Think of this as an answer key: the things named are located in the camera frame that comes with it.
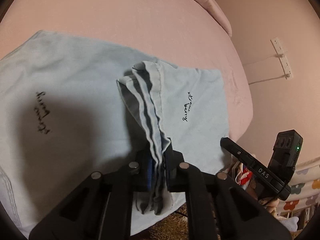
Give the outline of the person's right hand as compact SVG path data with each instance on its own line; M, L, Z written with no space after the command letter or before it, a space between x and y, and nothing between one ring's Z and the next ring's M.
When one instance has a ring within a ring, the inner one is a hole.
M265 198L258 201L267 212L269 212L274 218L277 218L277 207L279 205L279 199Z

